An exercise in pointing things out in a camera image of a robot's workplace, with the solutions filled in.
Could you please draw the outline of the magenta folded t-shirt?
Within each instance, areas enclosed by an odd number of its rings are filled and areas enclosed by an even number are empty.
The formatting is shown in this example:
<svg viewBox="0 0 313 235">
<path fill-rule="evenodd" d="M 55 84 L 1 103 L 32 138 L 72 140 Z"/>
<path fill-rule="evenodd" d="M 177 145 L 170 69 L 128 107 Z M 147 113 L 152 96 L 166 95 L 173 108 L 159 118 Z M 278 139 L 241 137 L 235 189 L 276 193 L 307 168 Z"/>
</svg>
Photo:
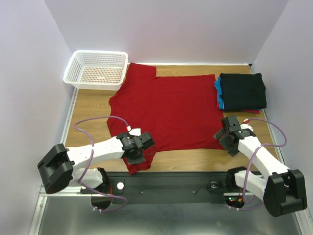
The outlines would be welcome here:
<svg viewBox="0 0 313 235">
<path fill-rule="evenodd" d="M 243 112 L 253 113 L 253 114 L 260 114 L 260 110 L 243 110 Z"/>
</svg>

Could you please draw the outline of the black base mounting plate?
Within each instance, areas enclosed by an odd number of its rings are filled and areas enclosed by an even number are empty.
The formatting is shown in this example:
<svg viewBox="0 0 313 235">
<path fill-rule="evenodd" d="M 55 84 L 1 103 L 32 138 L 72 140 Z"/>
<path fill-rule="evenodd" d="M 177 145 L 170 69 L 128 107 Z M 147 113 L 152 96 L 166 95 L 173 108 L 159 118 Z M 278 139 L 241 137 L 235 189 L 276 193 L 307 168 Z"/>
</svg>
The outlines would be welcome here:
<svg viewBox="0 0 313 235">
<path fill-rule="evenodd" d="M 128 204 L 223 204 L 236 197 L 239 187 L 226 185 L 226 172 L 126 172 L 107 173 L 109 182 L 97 187 L 102 193 L 125 197 Z"/>
</svg>

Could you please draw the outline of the white plastic mesh basket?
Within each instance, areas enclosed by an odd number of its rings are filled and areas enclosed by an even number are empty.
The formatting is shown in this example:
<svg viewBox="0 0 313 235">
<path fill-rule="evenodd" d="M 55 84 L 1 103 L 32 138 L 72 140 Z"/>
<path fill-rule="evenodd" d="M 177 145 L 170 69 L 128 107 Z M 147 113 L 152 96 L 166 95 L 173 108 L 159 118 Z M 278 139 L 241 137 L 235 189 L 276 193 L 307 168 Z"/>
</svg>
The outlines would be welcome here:
<svg viewBox="0 0 313 235">
<path fill-rule="evenodd" d="M 77 89 L 117 91 L 126 74 L 128 54 L 120 51 L 77 50 L 63 81 Z"/>
</svg>

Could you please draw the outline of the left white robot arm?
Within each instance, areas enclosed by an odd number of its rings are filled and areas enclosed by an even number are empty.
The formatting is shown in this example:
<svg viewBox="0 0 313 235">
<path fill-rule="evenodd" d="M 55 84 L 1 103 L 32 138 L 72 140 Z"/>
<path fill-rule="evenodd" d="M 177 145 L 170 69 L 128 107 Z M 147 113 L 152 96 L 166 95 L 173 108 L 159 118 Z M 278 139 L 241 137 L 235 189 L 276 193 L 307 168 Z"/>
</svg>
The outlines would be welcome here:
<svg viewBox="0 0 313 235">
<path fill-rule="evenodd" d="M 48 151 L 37 168 L 47 194 L 81 183 L 103 193 L 108 189 L 109 181 L 104 178 L 102 170 L 89 169 L 91 164 L 125 159 L 128 164 L 137 165 L 144 162 L 143 151 L 154 145 L 151 135 L 148 132 L 142 134 L 139 128 L 85 146 L 65 148 L 60 143 Z"/>
</svg>

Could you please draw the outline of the blue folded t-shirt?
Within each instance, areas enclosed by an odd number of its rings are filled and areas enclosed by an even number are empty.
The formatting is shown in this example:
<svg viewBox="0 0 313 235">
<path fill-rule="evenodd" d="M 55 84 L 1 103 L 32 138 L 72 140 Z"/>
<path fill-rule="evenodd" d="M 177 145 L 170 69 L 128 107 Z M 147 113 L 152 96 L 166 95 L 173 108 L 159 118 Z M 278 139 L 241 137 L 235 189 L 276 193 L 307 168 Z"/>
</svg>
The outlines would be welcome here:
<svg viewBox="0 0 313 235">
<path fill-rule="evenodd" d="M 221 78 L 218 77 L 218 80 L 214 82 L 215 89 L 217 90 L 217 106 L 219 109 L 224 109 L 224 101 L 221 97 L 222 89 L 221 89 Z"/>
</svg>

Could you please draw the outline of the black folded t-shirt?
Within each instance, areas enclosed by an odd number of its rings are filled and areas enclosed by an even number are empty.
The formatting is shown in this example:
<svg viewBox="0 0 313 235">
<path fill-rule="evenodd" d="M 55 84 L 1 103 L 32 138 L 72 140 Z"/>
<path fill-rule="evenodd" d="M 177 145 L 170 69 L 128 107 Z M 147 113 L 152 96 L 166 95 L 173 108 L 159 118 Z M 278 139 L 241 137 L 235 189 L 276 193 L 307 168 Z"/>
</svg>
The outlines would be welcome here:
<svg viewBox="0 0 313 235">
<path fill-rule="evenodd" d="M 260 110 L 267 107 L 266 87 L 261 73 L 221 73 L 220 88 L 225 111 Z"/>
</svg>

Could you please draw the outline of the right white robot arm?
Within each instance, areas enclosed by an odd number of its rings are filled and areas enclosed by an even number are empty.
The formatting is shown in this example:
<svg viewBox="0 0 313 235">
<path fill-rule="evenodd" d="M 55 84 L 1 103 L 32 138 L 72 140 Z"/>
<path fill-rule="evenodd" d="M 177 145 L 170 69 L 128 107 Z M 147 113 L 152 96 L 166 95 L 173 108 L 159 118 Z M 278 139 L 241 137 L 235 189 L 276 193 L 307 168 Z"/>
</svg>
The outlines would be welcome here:
<svg viewBox="0 0 313 235">
<path fill-rule="evenodd" d="M 239 122 L 236 116 L 224 117 L 221 130 L 214 135 L 230 156 L 242 153 L 249 159 L 247 167 L 227 171 L 226 188 L 230 191 L 241 188 L 245 204 L 246 192 L 252 193 L 274 217 L 305 210 L 307 195 L 303 173 L 277 160 L 266 149 L 269 144 L 260 143 L 249 122 L 248 118 Z"/>
</svg>

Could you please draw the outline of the red t-shirt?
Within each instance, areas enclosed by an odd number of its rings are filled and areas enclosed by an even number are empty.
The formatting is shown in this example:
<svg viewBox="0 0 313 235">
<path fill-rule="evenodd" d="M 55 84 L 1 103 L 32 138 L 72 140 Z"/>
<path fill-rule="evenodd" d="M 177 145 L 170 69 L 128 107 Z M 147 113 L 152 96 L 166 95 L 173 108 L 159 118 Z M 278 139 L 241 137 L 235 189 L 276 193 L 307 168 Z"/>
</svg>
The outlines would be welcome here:
<svg viewBox="0 0 313 235">
<path fill-rule="evenodd" d="M 214 138 L 223 112 L 217 106 L 215 75 L 158 77 L 153 66 L 131 63 L 126 79 L 109 100 L 109 132 L 127 124 L 148 132 L 157 151 L 221 149 Z"/>
</svg>

